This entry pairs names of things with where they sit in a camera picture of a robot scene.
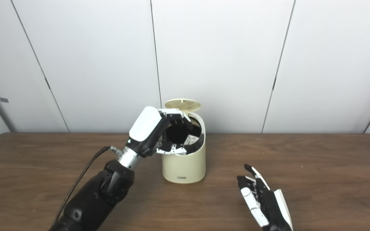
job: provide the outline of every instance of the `cream trash can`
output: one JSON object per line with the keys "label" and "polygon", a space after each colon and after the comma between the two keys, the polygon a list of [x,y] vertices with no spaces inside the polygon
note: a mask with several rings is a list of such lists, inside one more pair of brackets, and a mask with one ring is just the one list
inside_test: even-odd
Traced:
{"label": "cream trash can", "polygon": [[183,144],[191,149],[186,155],[163,155],[163,177],[174,183],[189,184],[202,180],[205,176],[205,124],[202,118],[191,111],[201,108],[196,101],[176,98],[165,103],[166,108],[178,108],[188,113],[194,127],[188,130],[183,124],[171,124],[166,129],[164,139],[175,144]]}

